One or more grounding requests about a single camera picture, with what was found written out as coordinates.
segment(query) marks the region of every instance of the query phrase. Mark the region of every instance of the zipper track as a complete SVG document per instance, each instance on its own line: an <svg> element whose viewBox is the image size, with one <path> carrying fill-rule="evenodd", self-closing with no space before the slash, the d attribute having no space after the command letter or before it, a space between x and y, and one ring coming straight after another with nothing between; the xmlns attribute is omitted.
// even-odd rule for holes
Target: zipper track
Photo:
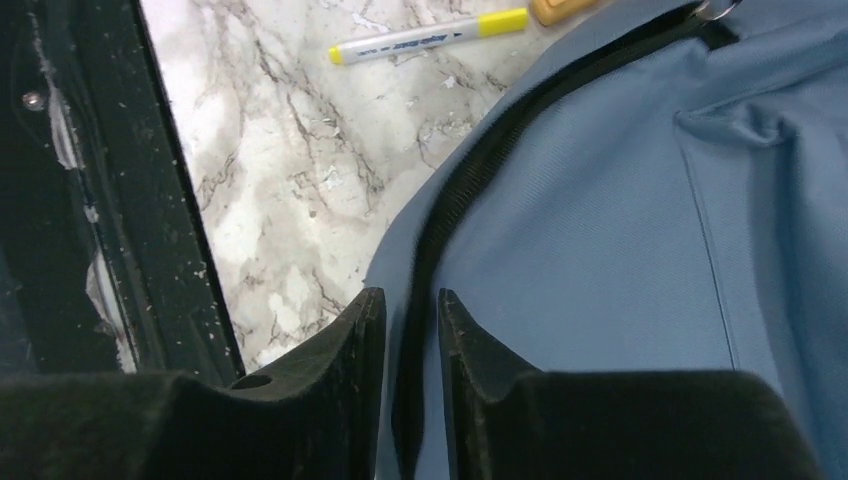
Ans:
<svg viewBox="0 0 848 480"><path fill-rule="evenodd" d="M401 478L414 478L424 435L423 360L427 333L433 328L431 285L450 237L506 163L527 127L553 103L676 41L699 38L710 49L716 49L737 40L721 24L693 16L697 5L692 3L665 13L541 82L494 121L448 177L418 239L401 340L392 406L392 430Z"/></svg>

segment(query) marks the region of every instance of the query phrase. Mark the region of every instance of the marble countertop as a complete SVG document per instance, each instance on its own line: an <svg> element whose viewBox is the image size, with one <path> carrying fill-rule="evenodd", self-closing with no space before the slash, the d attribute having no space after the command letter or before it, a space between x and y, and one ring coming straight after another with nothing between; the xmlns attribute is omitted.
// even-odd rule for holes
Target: marble countertop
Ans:
<svg viewBox="0 0 848 480"><path fill-rule="evenodd" d="M335 66L340 41L521 0L142 0L248 372L362 288L389 222L579 21Z"/></svg>

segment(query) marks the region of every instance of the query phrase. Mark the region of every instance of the metal ring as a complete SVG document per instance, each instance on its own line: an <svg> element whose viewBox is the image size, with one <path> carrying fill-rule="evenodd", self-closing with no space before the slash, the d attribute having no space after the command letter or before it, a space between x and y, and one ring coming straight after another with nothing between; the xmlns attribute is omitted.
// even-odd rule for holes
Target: metal ring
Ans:
<svg viewBox="0 0 848 480"><path fill-rule="evenodd" d="M700 17L702 20L707 22L714 22L716 20L721 20L726 17L727 14L733 11L734 8L738 7L739 4L742 3L742 0L733 0L729 7L725 8L721 12L712 13L710 11L710 0L704 0L698 5L697 8L692 12L692 15L696 15Z"/></svg>

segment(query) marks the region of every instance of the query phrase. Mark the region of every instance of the blue backpack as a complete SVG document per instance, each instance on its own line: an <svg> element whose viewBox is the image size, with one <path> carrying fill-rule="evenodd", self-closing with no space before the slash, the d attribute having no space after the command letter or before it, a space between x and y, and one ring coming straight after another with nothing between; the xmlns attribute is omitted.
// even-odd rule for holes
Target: blue backpack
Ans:
<svg viewBox="0 0 848 480"><path fill-rule="evenodd" d="M379 478L449 477L441 289L542 370L754 373L848 478L848 1L700 6L568 33L393 222Z"/></svg>

